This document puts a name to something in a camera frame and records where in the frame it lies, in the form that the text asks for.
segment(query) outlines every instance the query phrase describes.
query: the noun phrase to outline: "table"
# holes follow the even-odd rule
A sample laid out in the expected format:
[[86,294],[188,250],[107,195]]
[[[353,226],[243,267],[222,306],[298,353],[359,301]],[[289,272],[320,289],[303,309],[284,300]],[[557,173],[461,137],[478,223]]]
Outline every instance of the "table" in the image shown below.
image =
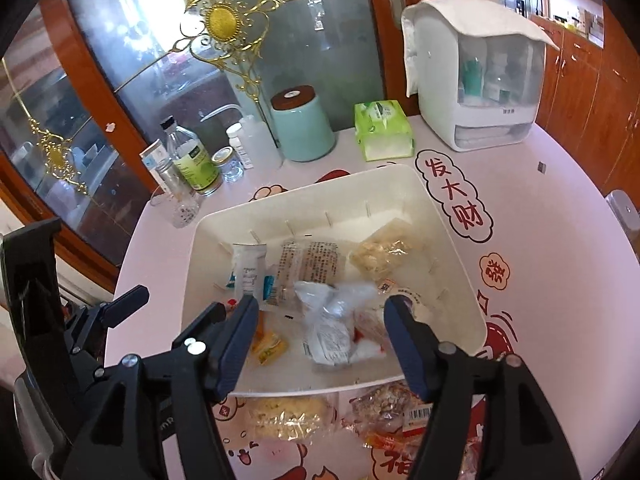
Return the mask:
[[[640,266],[622,228],[580,167],[537,125],[520,144],[456,153],[420,116],[410,122],[414,158],[366,163],[353,130],[345,130],[320,160],[286,161],[272,174],[247,171],[207,198],[198,218],[323,177],[384,164],[413,166],[442,202],[442,217],[477,290],[488,328],[481,353],[523,356],[558,416],[582,477],[591,479],[640,419]],[[107,365],[129,352],[165,351],[180,332],[195,226],[176,230],[146,206],[116,296],[141,283],[150,300],[109,330]],[[398,457],[361,448],[346,431],[309,449],[290,443],[250,448],[243,412],[242,400],[232,397],[214,407],[239,480],[356,480],[367,474],[386,480],[408,470]],[[175,442],[165,446],[170,477],[181,478]]]

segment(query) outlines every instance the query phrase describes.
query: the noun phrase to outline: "barcode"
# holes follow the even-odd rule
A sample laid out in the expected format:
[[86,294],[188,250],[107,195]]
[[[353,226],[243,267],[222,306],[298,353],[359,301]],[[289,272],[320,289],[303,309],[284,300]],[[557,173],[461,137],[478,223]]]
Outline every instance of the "barcode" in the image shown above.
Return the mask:
[[418,408],[417,410],[409,411],[409,421],[411,420],[422,420],[424,418],[429,418],[431,415],[431,407],[427,406],[426,408]]

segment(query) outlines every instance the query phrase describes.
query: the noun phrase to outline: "blue gripper pad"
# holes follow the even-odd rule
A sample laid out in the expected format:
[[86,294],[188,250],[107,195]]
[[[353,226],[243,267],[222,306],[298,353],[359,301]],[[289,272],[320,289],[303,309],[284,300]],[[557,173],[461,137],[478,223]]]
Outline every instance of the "blue gripper pad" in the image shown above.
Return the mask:
[[409,389],[427,401],[442,384],[436,367],[438,339],[428,325],[414,319],[405,301],[405,296],[385,301],[385,327]]
[[258,327],[258,302],[245,295],[225,325],[214,346],[213,356],[218,357],[218,382],[216,394],[222,400],[236,387],[244,360]]

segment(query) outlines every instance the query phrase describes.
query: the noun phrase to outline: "silver bolt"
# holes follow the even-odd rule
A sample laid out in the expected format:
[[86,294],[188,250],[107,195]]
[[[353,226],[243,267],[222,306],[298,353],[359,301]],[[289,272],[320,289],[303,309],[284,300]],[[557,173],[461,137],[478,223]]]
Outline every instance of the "silver bolt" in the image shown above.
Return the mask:
[[453,355],[456,353],[456,346],[449,341],[443,341],[438,345],[438,350],[443,354]]
[[187,352],[191,355],[200,355],[207,349],[207,345],[205,345],[202,341],[194,341],[187,348]]
[[122,365],[127,368],[131,368],[138,364],[139,357],[135,354],[127,354],[122,358]]
[[516,354],[507,355],[507,357],[504,358],[504,361],[514,368],[518,368],[522,364],[522,359]]

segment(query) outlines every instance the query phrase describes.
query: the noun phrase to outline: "white plastic tray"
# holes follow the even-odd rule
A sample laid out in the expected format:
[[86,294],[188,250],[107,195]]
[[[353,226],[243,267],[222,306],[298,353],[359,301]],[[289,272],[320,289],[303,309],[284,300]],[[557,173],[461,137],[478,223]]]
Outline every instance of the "white plastic tray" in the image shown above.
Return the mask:
[[[205,216],[196,228],[182,307],[184,329],[212,301],[224,298],[232,243],[268,245],[267,264],[280,257],[292,234],[360,242],[392,220],[402,218],[424,237],[424,266],[401,267],[392,276],[438,309],[431,325],[440,340],[476,354],[486,325],[468,276],[423,182],[412,168],[387,166],[313,184]],[[346,278],[357,270],[347,264]],[[394,355],[339,370],[322,370],[304,355],[300,323],[266,313],[266,327],[289,341],[289,350],[270,365],[247,361],[235,394],[290,396],[329,393],[402,378]]]

